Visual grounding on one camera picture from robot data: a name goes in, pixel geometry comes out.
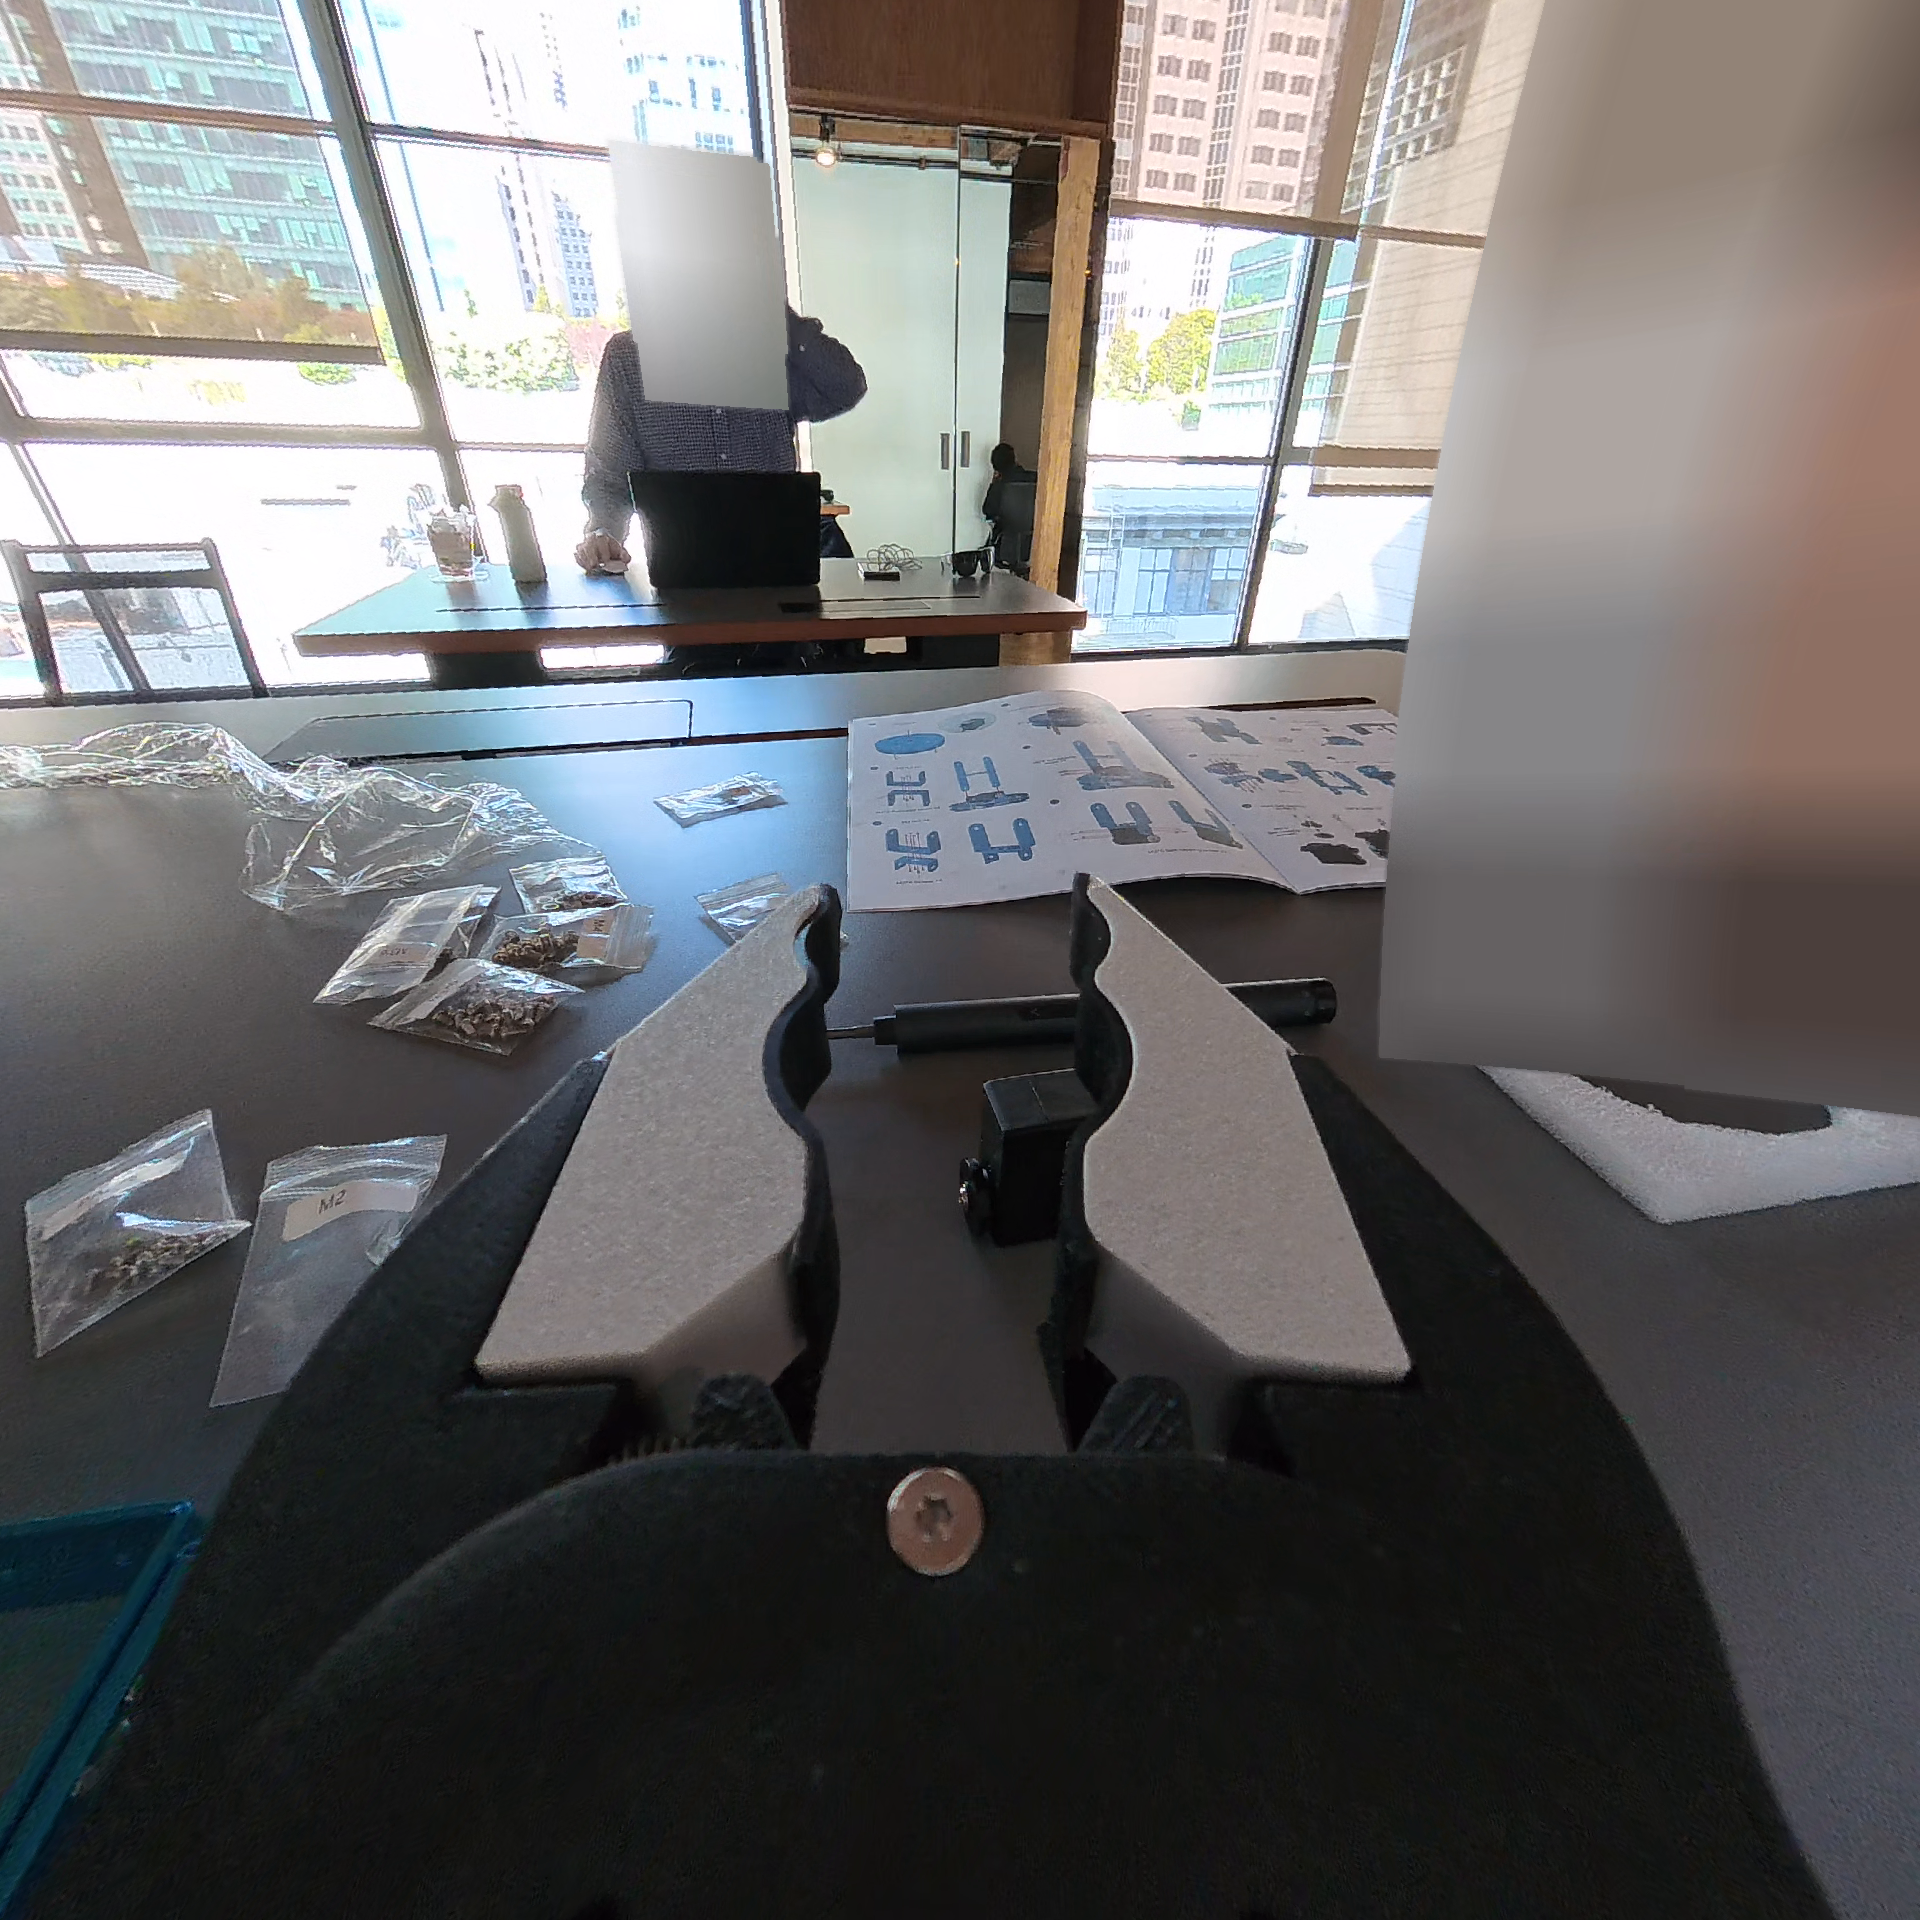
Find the metal frame chair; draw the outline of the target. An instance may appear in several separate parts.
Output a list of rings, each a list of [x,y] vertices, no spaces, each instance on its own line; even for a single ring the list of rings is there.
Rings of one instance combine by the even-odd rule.
[[[212,541],[1,543],[47,704],[269,692]]]

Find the large window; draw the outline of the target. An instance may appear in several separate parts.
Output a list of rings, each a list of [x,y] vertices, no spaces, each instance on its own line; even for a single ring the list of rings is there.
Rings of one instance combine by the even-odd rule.
[[[767,10],[3,4],[3,537],[210,541],[267,685],[420,683],[293,637],[501,484],[570,570],[609,142],[765,155]]]
[[[1540,16],[1125,6],[1087,649],[1404,639]]]

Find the black laptop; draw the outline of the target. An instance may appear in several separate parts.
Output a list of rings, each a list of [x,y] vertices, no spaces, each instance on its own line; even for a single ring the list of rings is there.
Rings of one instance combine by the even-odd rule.
[[[653,588],[818,588],[818,474],[633,470]]]

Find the blue box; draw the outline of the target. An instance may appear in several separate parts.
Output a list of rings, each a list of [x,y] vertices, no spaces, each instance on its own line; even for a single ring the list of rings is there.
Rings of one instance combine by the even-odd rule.
[[[1,1529],[3,1881],[37,1849],[121,1715],[188,1574],[188,1503]]]

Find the dark desk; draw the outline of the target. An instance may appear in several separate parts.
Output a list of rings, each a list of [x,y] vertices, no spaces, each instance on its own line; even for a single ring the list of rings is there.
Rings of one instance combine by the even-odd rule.
[[[649,968],[515,1056],[373,1033],[312,993],[371,919],[237,889],[224,789],[3,795],[3,1517],[171,1497],[210,1509],[267,1403],[210,1409],[237,1243],[35,1359],[19,1210],[210,1110],[251,1206],[275,1157],[440,1133],[456,1178],[592,1047],[721,950],[696,893],[845,873],[845,726],[826,689],[698,685],[678,744],[426,763],[491,777],[611,856],[656,911]],[[1538,1289],[1634,1430],[1711,1595],[1788,1822],[1847,1916],[1915,1916],[1915,1190],[1648,1224],[1473,1068],[1380,1062],[1380,893],[1131,889],[1221,980],[1327,976],[1325,1054]],[[1036,1351],[1048,1263],[954,1200],[977,1086],[1011,1054],[837,1045],[812,1110],[841,1226],[828,1452],[1058,1444]]]

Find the crumpled clear plastic wrap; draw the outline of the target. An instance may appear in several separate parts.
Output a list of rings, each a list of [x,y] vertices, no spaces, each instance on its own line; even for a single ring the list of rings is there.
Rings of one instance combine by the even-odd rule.
[[[444,787],[326,755],[279,769],[204,724],[135,722],[64,746],[5,746],[1,785],[226,787],[251,816],[239,887],[281,913],[422,885],[436,873],[456,879],[515,852],[586,850],[493,781]]]

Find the white foam pad with hole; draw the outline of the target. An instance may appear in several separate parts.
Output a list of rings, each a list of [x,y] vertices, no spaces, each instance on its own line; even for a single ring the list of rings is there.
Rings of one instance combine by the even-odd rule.
[[[1675,1119],[1565,1072],[1485,1068],[1524,1113],[1632,1202],[1677,1224],[1917,1180],[1917,1119],[1829,1108],[1801,1133]]]

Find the instruction booklet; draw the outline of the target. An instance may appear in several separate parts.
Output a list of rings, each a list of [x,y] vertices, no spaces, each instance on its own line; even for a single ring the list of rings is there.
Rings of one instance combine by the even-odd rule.
[[[849,732],[851,911],[1243,879],[1308,895],[1386,873],[1396,716],[1373,704],[1123,712],[1020,692]]]

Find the black servo motor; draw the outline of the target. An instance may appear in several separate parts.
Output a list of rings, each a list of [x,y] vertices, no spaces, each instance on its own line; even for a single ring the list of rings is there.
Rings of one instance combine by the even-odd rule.
[[[961,1165],[969,1233],[997,1245],[1058,1235],[1070,1135],[1095,1111],[1072,1068],[997,1076],[983,1084],[977,1151]]]

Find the wooden post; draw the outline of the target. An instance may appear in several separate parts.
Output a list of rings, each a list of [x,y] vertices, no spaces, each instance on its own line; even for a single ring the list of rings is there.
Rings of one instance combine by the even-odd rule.
[[[1028,582],[1058,592],[1068,510],[1068,462],[1091,260],[1099,138],[1066,136],[1058,173],[1048,340],[1036,454]]]

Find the wooden edged desk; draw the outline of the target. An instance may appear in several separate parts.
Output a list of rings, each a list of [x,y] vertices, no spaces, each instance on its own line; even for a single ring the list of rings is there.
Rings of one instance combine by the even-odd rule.
[[[468,582],[420,569],[293,637],[306,659],[424,655],[432,687],[544,685],[544,649],[714,647],[965,633],[1074,633],[1087,612],[1018,574],[955,580],[942,559],[871,582],[826,559],[816,586],[653,588],[631,572],[515,584],[501,565]]]

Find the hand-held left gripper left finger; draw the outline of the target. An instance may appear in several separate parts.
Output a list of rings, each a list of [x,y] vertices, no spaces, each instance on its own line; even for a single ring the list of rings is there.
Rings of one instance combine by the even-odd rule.
[[[784,897],[609,1050],[475,1355],[493,1387],[625,1381],[692,1432],[708,1379],[765,1381],[810,1442],[835,1320],[824,1145],[841,903]]]

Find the frosted glass doors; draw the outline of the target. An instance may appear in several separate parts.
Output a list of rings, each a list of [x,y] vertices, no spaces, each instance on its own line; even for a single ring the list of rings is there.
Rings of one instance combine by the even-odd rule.
[[[814,468],[865,553],[979,547],[999,441],[1011,187],[957,163],[792,161],[802,313],[861,364],[867,393],[808,431]]]

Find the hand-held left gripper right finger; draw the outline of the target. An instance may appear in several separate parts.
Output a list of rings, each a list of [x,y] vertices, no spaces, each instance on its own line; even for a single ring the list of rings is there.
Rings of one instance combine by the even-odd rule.
[[[1402,1334],[1288,1043],[1113,887],[1077,875],[1074,1070],[1042,1342],[1070,1444],[1123,1379],[1172,1381],[1201,1448],[1258,1383],[1400,1387]]]

